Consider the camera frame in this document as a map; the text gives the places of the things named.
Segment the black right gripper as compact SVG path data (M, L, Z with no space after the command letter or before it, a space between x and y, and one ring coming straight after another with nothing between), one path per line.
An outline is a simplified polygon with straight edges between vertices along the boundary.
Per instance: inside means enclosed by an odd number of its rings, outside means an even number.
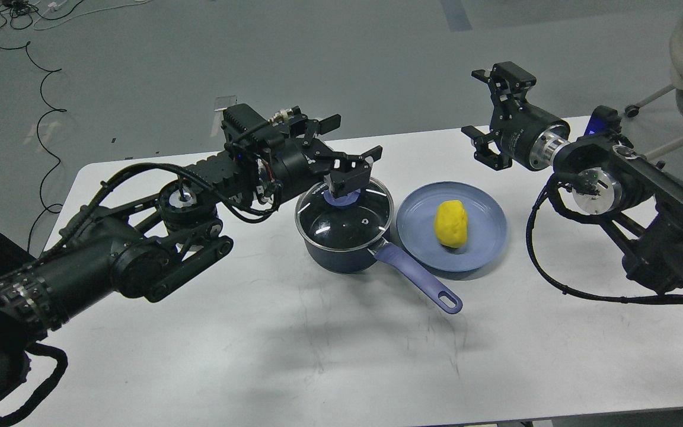
M537 84L536 76L511 60L496 63L490 70L472 70L471 76L486 84L494 107L489 133L472 125L461 128L471 139L474 159L495 171L511 168L513 160L532 171L550 167L556 152L567 144L571 127L528 103L526 95ZM500 151L493 151L491 143Z

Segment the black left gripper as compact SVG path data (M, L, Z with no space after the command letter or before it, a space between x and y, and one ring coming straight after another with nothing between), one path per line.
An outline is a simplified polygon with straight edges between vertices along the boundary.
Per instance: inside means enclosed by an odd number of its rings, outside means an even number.
M315 167L315 151L321 143L317 136L340 127L342 116L333 114L325 119L310 119L298 106L281 109L258 131L258 153L267 162L271 181L281 184L281 202L306 192L320 180ZM381 159L382 146L375 146L360 155L338 151L318 153L318 162L325 169L324 181L334 198L345 197L368 185L372 165Z

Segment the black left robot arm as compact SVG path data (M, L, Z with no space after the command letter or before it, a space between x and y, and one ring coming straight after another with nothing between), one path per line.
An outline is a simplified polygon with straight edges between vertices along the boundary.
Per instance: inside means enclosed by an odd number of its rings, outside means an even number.
M112 292L159 302L230 253L219 206L258 224L315 184L336 198L366 186L382 148L331 149L320 136L340 121L309 118L298 106L271 118L228 106L221 152L186 167L122 168L43 254L0 234L0 426L30 416L67 370L67 354L43 343L48 332Z

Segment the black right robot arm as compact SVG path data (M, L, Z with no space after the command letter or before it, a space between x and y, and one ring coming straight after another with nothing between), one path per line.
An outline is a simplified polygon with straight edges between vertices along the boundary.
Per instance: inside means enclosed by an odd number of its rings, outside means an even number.
M552 172L524 230L529 260L540 276L561 294L584 300L683 305L683 182L634 150L621 133L615 109L598 106L583 135L570 141L566 121L529 103L526 95L537 79L528 71L501 62L471 75L486 84L493 103L488 132L472 125L461 128L471 139L474 159L497 171L519 163L533 172ZM569 221L600 227L623 252L626 278L653 294L588 294L550 276L534 249L535 222L544 202Z

